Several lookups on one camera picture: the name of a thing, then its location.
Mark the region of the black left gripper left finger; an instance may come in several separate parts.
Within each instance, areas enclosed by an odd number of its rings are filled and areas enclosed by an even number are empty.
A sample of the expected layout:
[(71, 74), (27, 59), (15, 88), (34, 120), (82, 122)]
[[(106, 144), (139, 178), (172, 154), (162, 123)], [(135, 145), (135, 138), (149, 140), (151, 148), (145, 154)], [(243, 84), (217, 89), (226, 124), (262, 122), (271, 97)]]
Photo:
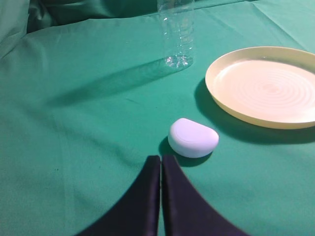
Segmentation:
[(124, 195), (79, 236), (156, 236), (160, 209), (160, 157), (148, 156)]

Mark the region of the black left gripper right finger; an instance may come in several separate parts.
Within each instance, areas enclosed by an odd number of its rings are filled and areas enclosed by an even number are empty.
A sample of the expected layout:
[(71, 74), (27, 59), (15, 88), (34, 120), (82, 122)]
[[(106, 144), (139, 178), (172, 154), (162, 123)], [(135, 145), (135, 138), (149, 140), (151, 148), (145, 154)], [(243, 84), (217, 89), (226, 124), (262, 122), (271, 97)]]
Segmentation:
[(162, 157), (162, 209), (167, 236), (246, 236), (198, 193), (173, 155)]

